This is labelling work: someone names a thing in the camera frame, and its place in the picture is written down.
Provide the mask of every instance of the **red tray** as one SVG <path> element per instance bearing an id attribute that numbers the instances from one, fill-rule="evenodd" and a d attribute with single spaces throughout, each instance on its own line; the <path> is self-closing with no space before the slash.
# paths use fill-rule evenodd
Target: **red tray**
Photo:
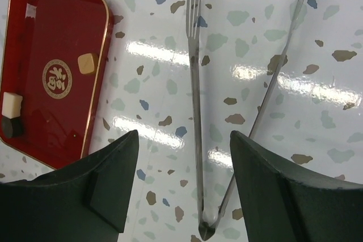
<path id="1" fill-rule="evenodd" d="M 23 96 L 24 134 L 0 130 L 5 144 L 53 168 L 88 154 L 112 28 L 105 0 L 9 0 L 0 105 Z M 94 75 L 79 71 L 85 53 L 100 56 Z"/>

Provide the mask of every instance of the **metal tongs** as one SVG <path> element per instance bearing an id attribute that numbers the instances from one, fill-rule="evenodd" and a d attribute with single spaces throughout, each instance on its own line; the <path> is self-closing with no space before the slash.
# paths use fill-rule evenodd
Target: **metal tongs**
<path id="1" fill-rule="evenodd" d="M 262 116 L 266 110 L 268 101 L 271 98 L 272 91 L 277 83 L 277 77 L 280 73 L 286 53 L 290 45 L 293 31 L 297 28 L 297 19 L 301 11 L 301 7 L 304 0 L 298 0 L 296 8 L 293 14 L 288 39 L 284 50 L 280 55 L 280 59 L 277 63 L 277 67 L 271 78 L 270 84 L 266 91 L 265 97 L 262 101 L 261 108 L 256 116 L 255 122 L 250 131 L 249 137 L 253 139 L 256 135 L 257 129 L 261 123 Z M 192 79 L 192 97 L 193 97 L 193 119 L 194 119 L 194 135 L 195 135 L 195 158 L 196 158 L 196 173 L 197 173 L 197 208 L 198 208 L 198 221 L 199 221 L 199 233 L 201 238 L 206 241 L 211 238 L 216 232 L 216 228 L 223 217 L 229 199 L 236 186 L 235 176 L 233 174 L 232 179 L 228 185 L 225 196 L 218 210 L 217 220 L 209 225 L 208 222 L 203 219 L 204 212 L 204 184 L 203 184 L 203 157 L 202 157 L 202 134 L 201 134 L 201 114 L 200 114 L 200 84 L 199 84 L 199 26 L 198 19 L 201 13 L 201 0 L 187 0 L 187 37 L 189 47 L 189 61 L 191 67 L 191 79 Z"/>

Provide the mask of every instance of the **gold emblem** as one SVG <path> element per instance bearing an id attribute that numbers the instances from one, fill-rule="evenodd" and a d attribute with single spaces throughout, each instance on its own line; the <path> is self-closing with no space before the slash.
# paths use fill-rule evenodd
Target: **gold emblem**
<path id="1" fill-rule="evenodd" d="M 43 70 L 43 87 L 54 99 L 68 95 L 72 87 L 72 73 L 68 65 L 61 60 L 51 60 Z"/>

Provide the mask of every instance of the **speckled countertop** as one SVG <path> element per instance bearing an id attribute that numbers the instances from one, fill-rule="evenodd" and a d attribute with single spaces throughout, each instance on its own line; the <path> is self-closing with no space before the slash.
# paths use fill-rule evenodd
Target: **speckled countertop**
<path id="1" fill-rule="evenodd" d="M 116 16 L 91 151 L 138 129 L 140 154 L 119 241 L 199 241 L 185 0 L 107 0 Z M 248 134 L 296 0 L 202 0 L 206 213 L 228 182 L 229 134 Z M 0 54 L 8 0 L 0 0 Z M 363 183 L 363 0 L 307 0 L 255 140 L 297 164 Z M 50 169 L 3 144 L 0 181 Z M 247 241 L 237 191 L 210 241 Z"/>

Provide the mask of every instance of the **beige cube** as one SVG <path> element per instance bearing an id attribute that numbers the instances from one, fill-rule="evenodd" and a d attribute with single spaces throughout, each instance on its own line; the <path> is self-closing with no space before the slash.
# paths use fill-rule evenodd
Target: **beige cube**
<path id="1" fill-rule="evenodd" d="M 96 73 L 98 56 L 95 53 L 86 53 L 78 57 L 79 71 L 83 75 L 92 75 Z"/>
<path id="2" fill-rule="evenodd" d="M 4 97 L 2 99 L 2 115 L 9 119 L 19 117 L 22 101 L 22 96 L 15 93 L 4 92 Z"/>

